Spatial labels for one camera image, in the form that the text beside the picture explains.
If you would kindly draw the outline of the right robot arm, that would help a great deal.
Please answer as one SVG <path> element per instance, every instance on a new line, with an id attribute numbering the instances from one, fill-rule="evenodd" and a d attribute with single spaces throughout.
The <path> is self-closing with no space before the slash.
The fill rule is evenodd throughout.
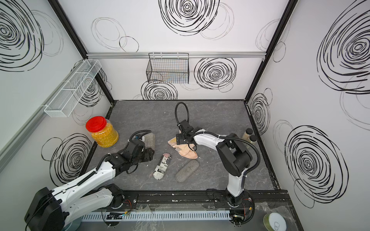
<path id="1" fill-rule="evenodd" d="M 187 120 L 178 122 L 177 127 L 180 131 L 176 136 L 177 144 L 203 145 L 218 152 L 228 172 L 227 202 L 231 207 L 239 206 L 244 197 L 245 177 L 261 162 L 258 149 L 234 133 L 218 135 L 204 129 L 193 128 Z"/>

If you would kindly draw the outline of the grey rectangular eyeglass case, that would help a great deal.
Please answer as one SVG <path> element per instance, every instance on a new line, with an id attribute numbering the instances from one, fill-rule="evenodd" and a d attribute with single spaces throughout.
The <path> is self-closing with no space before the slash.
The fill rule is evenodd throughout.
<path id="1" fill-rule="evenodd" d="M 142 137 L 142 141 L 145 143 L 146 149 L 155 150 L 155 135 L 154 133 L 146 134 Z"/>

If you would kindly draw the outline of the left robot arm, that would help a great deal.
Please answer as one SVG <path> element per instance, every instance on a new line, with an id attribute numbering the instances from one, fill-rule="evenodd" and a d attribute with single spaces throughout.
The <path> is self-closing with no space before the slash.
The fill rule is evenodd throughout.
<path id="1" fill-rule="evenodd" d="M 73 181 L 52 190 L 47 187 L 40 189 L 25 215 L 26 228 L 31 231 L 61 231 L 94 210 L 122 204 L 124 195 L 116 185 L 94 189 L 128 172 L 132 166 L 151 161 L 154 153 L 154 138 L 134 139 L 117 153 L 104 155 L 97 167 Z"/>

